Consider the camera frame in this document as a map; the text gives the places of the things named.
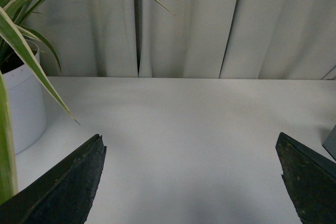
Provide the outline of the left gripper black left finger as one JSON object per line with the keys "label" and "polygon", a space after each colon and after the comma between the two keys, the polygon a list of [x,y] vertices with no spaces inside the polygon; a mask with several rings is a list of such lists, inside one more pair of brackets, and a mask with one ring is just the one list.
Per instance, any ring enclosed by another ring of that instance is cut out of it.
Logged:
{"label": "left gripper black left finger", "polygon": [[107,148],[94,135],[1,205],[1,223],[85,223],[100,183]]}

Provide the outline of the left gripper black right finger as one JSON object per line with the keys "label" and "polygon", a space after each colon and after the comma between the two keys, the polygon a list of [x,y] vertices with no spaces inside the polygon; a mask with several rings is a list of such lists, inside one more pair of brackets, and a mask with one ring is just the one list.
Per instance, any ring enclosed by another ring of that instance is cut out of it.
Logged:
{"label": "left gripper black right finger", "polygon": [[281,132],[282,180],[302,223],[335,223],[335,163]]}

